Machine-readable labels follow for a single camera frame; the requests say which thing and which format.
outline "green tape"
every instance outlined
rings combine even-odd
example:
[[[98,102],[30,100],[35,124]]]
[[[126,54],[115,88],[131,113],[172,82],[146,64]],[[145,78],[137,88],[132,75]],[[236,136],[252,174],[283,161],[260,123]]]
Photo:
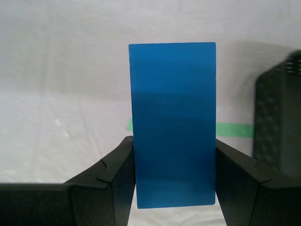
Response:
[[[132,117],[128,121],[127,130],[128,131],[133,131],[133,119],[132,119]]]
[[[133,131],[133,120],[130,118],[128,125],[128,131]],[[238,124],[238,123],[216,123],[216,135],[221,137],[253,137],[253,125]]]

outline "perforated black container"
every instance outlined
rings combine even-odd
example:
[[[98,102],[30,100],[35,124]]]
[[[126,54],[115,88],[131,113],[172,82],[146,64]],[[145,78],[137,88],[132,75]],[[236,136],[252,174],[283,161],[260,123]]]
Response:
[[[253,157],[301,177],[301,50],[256,82]]]

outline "blue rectangular block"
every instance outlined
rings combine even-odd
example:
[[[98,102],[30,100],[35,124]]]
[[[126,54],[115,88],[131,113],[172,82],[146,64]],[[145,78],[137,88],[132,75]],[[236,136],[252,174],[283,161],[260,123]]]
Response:
[[[215,43],[129,45],[138,208],[215,203]]]

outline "white wall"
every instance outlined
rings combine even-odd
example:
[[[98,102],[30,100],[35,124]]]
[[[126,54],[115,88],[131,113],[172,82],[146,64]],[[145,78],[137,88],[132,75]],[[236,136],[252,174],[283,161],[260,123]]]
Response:
[[[216,41],[217,120],[252,123],[256,77],[301,46],[300,10],[300,0],[0,0],[0,181],[64,182],[131,134],[129,43]],[[251,139],[220,138],[250,153]],[[225,225],[218,206],[153,211],[134,210],[130,224]]]

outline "blue panel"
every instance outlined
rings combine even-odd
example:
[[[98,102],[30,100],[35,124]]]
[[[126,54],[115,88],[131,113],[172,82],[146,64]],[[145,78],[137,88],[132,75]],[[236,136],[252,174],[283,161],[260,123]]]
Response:
[[[129,45],[138,208],[215,203],[215,43]]]

